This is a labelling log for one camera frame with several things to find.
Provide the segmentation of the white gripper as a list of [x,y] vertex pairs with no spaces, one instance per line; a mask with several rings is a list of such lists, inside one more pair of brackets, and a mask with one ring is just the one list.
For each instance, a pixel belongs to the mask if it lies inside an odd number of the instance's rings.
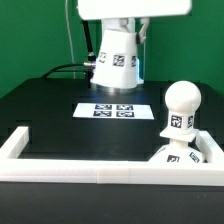
[[141,18],[136,42],[143,44],[149,17],[186,15],[192,8],[192,0],[78,0],[77,8],[84,20]]

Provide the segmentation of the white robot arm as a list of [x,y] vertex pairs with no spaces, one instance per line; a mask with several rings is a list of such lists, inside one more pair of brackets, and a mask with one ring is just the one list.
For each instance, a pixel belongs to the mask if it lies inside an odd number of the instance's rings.
[[146,39],[151,17],[186,15],[192,0],[78,0],[83,20],[102,21],[102,41],[90,83],[110,92],[138,85],[137,44]]

